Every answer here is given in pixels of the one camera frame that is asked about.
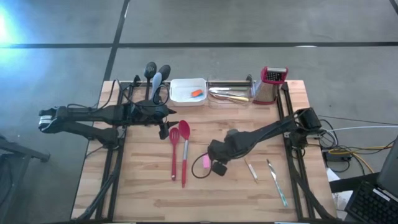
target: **red silicone spoon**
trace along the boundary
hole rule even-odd
[[[180,132],[178,131],[178,128],[172,128],[170,130],[170,141],[173,144],[172,180],[175,180],[175,177],[176,177],[177,165],[175,162],[175,156],[176,156],[176,150],[177,150],[176,146],[177,146],[179,139],[180,139]]]
[[[178,124],[181,136],[185,139],[184,155],[182,157],[182,187],[185,187],[185,182],[187,181],[187,156],[188,156],[188,140],[190,129],[186,121],[181,120]]]

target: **black ladle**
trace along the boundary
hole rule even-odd
[[[145,67],[144,71],[144,76],[147,78],[147,88],[145,91],[145,100],[149,99],[149,85],[150,85],[150,80],[153,78],[156,74],[156,64],[155,62],[149,62],[147,66]]]

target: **white box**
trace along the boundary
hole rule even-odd
[[[195,90],[202,90],[203,94],[192,97]],[[170,100],[174,106],[201,106],[207,98],[206,80],[203,78],[180,78],[170,82]]]

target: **keyboard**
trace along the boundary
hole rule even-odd
[[[370,224],[398,224],[398,202],[367,182],[356,189],[345,211]]]

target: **box grater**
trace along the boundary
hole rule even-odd
[[[275,102],[278,89],[285,82],[287,68],[264,67],[261,71],[261,81],[256,81],[253,88],[253,103],[268,105]]]

